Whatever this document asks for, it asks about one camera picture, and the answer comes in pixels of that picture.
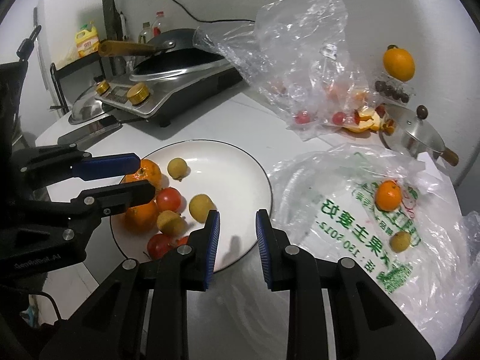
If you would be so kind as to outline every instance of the white plate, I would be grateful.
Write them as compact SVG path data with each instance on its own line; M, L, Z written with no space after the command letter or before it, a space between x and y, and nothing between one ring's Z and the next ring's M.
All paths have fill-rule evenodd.
M183 158L190 174L182 181L173 180L167 164L173 158ZM181 213L188 224L189 234L203 228L188 211L188 202L199 193L212 199L220 213L220 239L214 271L226 268L247 253L257 242L255 213L272 207L272 189L260 164L236 146L216 140L187 140L162 147L147 157L160 166L164 175L163 187L176 188L185 198ZM157 233L154 228L141 235L123 227L122 215L111 218L113 237L120 250L129 258L143 263L149 261L146 245Z

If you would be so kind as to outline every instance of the yellow bottle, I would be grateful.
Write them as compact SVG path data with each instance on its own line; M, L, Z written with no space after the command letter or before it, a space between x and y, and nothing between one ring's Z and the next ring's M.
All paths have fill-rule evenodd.
M88 24L82 26L75 36L75 43L77 44L77 51L80 58L98 51L100 41L93 21L90 22L90 26L90 30L88 30Z

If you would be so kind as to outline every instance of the metal screw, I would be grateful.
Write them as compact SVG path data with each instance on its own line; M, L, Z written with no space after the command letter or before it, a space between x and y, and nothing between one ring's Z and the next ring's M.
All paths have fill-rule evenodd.
M87 197L83 200L83 202L84 202L87 206L89 206L90 204L93 204L94 201L95 201L95 199L94 199L93 197L91 197L91 196L87 196Z
M75 232L72 229L65 229L61 235L65 241L70 241L75 237Z
M298 248L298 246L288 245L287 247L285 247L285 252L287 254L294 255L294 254L298 254L300 252L300 249Z
M129 271L137 266L137 262L134 259L126 259L121 266L123 269Z
M191 246L188 245L180 245L177 247L178 254L189 254L191 252Z
M340 260L340 264L342 264L342 267L350 269L350 268L353 268L355 266L355 261L353 261L349 257L345 257L344 259Z

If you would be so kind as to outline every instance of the tomato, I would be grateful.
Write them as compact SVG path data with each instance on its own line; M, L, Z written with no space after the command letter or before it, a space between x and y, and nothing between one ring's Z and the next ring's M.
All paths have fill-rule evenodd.
M177 241L177 246L186 245L187 242L188 242L188 235L186 235L185 237L180 238L180 239Z
M332 123L337 126L342 126L346 116L345 112L337 112L332 116Z
M378 116L383 117L385 115L385 106L383 104L380 104L378 107L375 108L376 113L378 113Z
M160 211L176 211L182 204L182 195L175 188L168 187L157 194L157 207Z
M298 112L293 118L296 124L310 123L310 115L308 115L307 111Z
M170 245L170 237L165 234L155 234L147 244L148 255L153 259L161 259L165 253L171 251L173 246Z
M356 125L359 125L360 124L360 115L358 113L358 111L355 111L354 114L353 114L353 120L355 121L355 124Z

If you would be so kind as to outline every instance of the gold knob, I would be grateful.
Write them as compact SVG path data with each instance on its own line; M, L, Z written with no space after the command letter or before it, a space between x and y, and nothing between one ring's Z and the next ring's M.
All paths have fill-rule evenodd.
M140 104L149 95L150 91L143 82L133 85L127 92L127 98L133 105Z
M101 83L97 85L97 88L95 89L97 93L101 96L103 95L106 91L109 90L110 84L105 80L103 80Z

